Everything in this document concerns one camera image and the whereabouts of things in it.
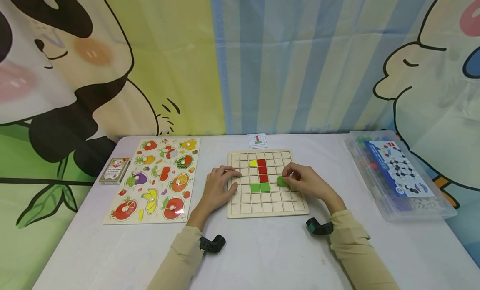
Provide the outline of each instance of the black wrist strap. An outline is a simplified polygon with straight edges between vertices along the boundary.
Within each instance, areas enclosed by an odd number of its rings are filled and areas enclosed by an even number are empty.
[[[217,235],[213,241],[206,239],[205,237],[200,238],[200,249],[206,252],[217,253],[220,252],[222,247],[227,243],[222,235]]]
[[[318,221],[315,219],[315,217],[310,218],[306,222],[307,228],[312,233],[313,235],[328,235],[333,232],[333,223],[328,222],[325,224],[320,224]]]

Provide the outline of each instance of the clear plastic container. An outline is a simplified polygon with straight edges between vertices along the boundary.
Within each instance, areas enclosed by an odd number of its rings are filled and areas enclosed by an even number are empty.
[[[457,215],[395,132],[351,131],[345,144],[386,221],[435,220]]]

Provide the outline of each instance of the hand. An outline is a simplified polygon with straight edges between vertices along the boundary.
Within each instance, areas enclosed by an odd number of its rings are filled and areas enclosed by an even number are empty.
[[[241,176],[241,173],[235,171],[234,167],[220,166],[220,168],[212,169],[212,173],[207,175],[202,199],[190,214],[188,226],[198,227],[200,231],[203,231],[208,216],[226,204],[237,191],[238,183],[233,183],[228,191],[224,190],[225,183],[233,176]]]
[[[287,185],[323,200],[331,214],[347,209],[343,199],[312,167],[290,163],[284,168],[282,176]]]
[[[220,168],[213,168],[212,173],[207,175],[205,189],[198,206],[211,213],[226,204],[238,188],[238,183],[233,183],[228,191],[224,190],[225,183],[233,176],[241,176],[241,173],[235,171],[234,167],[220,166]]]

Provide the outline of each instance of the cloth backdrop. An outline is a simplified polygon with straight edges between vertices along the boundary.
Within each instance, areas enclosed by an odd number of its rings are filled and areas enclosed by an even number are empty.
[[[479,91],[480,0],[0,0],[0,289],[133,135],[392,129],[479,264]]]

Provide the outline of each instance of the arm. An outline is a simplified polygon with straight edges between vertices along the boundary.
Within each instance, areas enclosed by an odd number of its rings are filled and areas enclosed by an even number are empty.
[[[325,202],[334,231],[330,248],[342,262],[357,290],[396,290],[395,279],[377,255],[369,235],[347,210],[343,199],[311,167],[290,163],[285,167],[284,182]]]
[[[330,248],[347,271],[357,290],[400,289],[388,268],[370,245],[370,236],[350,211],[334,213],[330,219],[334,231]]]
[[[237,191],[234,183],[228,191],[223,187],[232,176],[241,176],[233,167],[213,168],[207,175],[202,199],[190,214],[187,225],[179,233],[147,290],[184,290],[190,283],[203,256],[200,238],[212,211],[226,204]]]

